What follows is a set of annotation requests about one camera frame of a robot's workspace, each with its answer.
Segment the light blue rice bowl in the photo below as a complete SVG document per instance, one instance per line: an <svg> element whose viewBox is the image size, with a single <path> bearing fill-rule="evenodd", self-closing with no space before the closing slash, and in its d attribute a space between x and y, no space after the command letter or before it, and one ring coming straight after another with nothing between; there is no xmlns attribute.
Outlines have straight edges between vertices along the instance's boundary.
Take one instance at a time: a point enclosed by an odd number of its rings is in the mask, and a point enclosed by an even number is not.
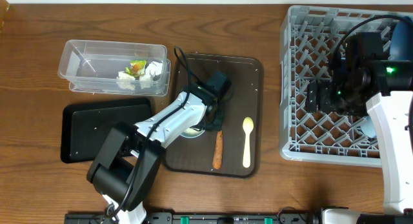
<svg viewBox="0 0 413 224"><path fill-rule="evenodd" d="M195 138L202 135L205 131L199 128L188 128L180 134L180 136L185 138Z"/></svg>

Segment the orange carrot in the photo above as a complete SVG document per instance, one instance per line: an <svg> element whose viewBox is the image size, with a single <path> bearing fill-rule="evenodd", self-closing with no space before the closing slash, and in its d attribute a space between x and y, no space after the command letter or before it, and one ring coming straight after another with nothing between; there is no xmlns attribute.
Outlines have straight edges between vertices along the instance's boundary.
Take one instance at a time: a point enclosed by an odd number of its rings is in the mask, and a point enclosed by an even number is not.
<svg viewBox="0 0 413 224"><path fill-rule="evenodd" d="M216 144L214 149L214 156L212 160L212 167L214 169L220 169L223 158L223 131L220 130L216 135Z"/></svg>

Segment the yellow plastic spoon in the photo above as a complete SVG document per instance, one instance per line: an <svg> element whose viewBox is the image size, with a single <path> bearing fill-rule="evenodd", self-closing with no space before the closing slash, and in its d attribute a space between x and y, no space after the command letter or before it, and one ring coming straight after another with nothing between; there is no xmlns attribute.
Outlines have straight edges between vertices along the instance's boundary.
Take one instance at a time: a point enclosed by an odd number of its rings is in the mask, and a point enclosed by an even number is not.
<svg viewBox="0 0 413 224"><path fill-rule="evenodd" d="M251 117L246 117L243 120L243 131L245 133L245 144L243 149L243 166L249 168L251 165L250 153L250 134L254 129L254 122Z"/></svg>

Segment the light blue cup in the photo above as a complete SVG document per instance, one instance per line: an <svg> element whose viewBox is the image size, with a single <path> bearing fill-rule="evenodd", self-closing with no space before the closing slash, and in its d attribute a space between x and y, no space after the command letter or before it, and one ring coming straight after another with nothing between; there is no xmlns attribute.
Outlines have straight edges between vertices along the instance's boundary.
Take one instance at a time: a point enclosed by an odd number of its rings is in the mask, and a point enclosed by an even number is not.
<svg viewBox="0 0 413 224"><path fill-rule="evenodd" d="M369 138L376 138L376 131L374 128L374 124L370 116L364 118L364 120L360 124L360 129L364 135Z"/></svg>

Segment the dark blue plate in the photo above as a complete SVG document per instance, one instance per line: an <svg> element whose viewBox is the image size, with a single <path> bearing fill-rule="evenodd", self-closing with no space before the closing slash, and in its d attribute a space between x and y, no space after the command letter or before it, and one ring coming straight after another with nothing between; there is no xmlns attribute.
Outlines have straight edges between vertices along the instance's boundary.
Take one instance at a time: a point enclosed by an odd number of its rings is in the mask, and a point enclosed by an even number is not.
<svg viewBox="0 0 413 224"><path fill-rule="evenodd" d="M394 60L412 61L412 27L400 21L394 28L390 55Z"/></svg>

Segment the pandan cake wrapper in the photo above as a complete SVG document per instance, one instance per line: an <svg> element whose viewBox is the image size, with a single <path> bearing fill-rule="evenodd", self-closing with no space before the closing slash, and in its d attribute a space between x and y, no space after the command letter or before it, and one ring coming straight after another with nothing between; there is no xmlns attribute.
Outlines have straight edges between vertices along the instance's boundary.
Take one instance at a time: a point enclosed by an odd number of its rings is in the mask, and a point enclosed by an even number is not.
<svg viewBox="0 0 413 224"><path fill-rule="evenodd" d="M146 60L133 60L130 66L125 68L125 72L134 77L140 77L145 74Z"/></svg>

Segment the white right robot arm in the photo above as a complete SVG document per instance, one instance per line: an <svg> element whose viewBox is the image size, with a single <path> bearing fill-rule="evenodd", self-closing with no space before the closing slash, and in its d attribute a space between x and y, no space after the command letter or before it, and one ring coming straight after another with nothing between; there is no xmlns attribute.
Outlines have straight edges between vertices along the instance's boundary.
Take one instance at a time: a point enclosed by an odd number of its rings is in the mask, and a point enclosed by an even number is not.
<svg viewBox="0 0 413 224"><path fill-rule="evenodd" d="M349 37L331 82L308 84L306 108L371 119L384 182L383 214L329 207L311 223L412 223L412 61L388 60L376 32Z"/></svg>

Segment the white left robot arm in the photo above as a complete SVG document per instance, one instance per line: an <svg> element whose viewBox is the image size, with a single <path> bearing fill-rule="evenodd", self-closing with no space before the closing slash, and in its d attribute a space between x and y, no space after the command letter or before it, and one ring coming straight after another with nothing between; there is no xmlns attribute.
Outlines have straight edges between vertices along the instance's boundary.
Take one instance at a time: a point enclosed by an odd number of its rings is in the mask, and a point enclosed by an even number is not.
<svg viewBox="0 0 413 224"><path fill-rule="evenodd" d="M101 221L142 223L143 200L154 183L166 148L189 128L218 131L222 98L231 86L216 72L206 82L189 83L177 99L155 116L130 126L112 127L86 178L108 202Z"/></svg>

